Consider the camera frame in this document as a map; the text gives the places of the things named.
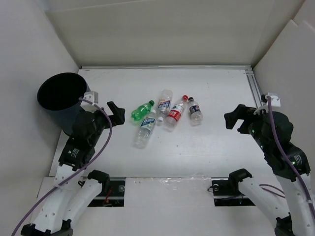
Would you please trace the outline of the clear bottle black cap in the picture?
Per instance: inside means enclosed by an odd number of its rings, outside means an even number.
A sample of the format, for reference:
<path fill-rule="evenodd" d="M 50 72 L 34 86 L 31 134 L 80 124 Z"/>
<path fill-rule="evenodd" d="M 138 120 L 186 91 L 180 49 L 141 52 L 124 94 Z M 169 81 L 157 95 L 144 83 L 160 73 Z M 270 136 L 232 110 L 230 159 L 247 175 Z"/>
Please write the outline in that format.
<path fill-rule="evenodd" d="M 189 97 L 188 101 L 191 123 L 194 126 L 200 125 L 203 121 L 203 114 L 200 110 L 199 104 L 194 100 L 193 97 Z"/>

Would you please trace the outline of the clear bottle red label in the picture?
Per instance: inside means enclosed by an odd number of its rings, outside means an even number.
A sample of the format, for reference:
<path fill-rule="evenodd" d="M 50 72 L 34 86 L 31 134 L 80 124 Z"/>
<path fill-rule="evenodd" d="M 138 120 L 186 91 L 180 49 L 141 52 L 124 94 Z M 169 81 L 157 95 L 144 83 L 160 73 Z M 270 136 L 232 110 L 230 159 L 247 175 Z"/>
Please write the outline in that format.
<path fill-rule="evenodd" d="M 185 108 L 187 107 L 188 96 L 183 95 L 179 100 L 177 100 L 172 108 L 170 109 L 165 121 L 164 121 L 164 128 L 172 132 L 176 128 Z"/>

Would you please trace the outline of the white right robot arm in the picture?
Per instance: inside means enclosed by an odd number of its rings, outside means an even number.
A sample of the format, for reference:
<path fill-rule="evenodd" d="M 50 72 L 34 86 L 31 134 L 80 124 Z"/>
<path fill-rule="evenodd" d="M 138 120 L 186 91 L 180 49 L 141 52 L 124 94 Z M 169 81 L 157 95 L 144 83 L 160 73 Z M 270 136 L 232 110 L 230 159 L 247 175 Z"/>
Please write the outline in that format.
<path fill-rule="evenodd" d="M 243 104 L 224 115 L 227 129 L 237 120 L 241 134 L 250 134 L 264 153 L 264 159 L 282 187 L 288 207 L 281 207 L 246 169 L 231 172 L 227 187 L 241 193 L 267 217 L 277 236 L 315 234 L 315 197 L 311 190 L 311 169 L 305 153 L 291 143 L 293 124 L 276 111 L 258 111 Z"/>

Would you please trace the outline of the green plastic bottle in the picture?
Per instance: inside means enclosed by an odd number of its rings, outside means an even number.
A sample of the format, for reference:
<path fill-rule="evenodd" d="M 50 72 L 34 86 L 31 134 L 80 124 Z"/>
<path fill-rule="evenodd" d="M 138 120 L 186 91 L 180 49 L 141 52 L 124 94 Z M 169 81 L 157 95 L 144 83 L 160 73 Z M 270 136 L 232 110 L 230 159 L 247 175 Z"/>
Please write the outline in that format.
<path fill-rule="evenodd" d="M 150 100 L 147 103 L 142 104 L 137 109 L 131 112 L 131 118 L 134 121 L 140 121 L 146 114 L 148 114 L 152 107 L 154 106 L 155 102 Z"/>

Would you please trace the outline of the clear bottle orange blue label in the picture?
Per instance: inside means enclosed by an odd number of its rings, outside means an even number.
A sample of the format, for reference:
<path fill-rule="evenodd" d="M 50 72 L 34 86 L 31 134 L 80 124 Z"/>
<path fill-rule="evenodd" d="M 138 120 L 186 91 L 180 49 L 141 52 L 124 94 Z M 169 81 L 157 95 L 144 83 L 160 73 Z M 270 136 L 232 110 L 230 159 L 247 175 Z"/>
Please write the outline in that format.
<path fill-rule="evenodd" d="M 164 89 L 161 92 L 161 95 L 159 97 L 159 102 L 157 105 L 157 117 L 160 120 L 164 120 L 164 118 L 168 115 L 171 101 L 173 98 L 173 92 L 168 89 Z"/>

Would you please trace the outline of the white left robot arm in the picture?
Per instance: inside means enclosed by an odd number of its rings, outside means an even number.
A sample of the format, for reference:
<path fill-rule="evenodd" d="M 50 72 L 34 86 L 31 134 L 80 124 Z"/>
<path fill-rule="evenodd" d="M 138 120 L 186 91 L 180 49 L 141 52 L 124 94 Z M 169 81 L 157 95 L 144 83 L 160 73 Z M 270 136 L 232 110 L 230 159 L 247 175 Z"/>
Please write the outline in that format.
<path fill-rule="evenodd" d="M 95 151 L 102 132 L 109 129 L 111 135 L 114 126 L 125 122 L 124 108 L 112 101 L 107 102 L 107 106 L 112 112 L 110 116 L 96 103 L 81 100 L 83 111 L 76 116 L 72 133 L 60 155 L 53 188 L 29 210 L 33 212 L 39 204 L 44 204 L 35 220 L 22 227 L 21 235 L 71 236 L 73 226 L 91 201 L 109 191 L 109 175 L 98 170 L 91 171 L 83 186 L 78 186 L 84 171 L 109 143 L 107 139 L 100 151 Z"/>

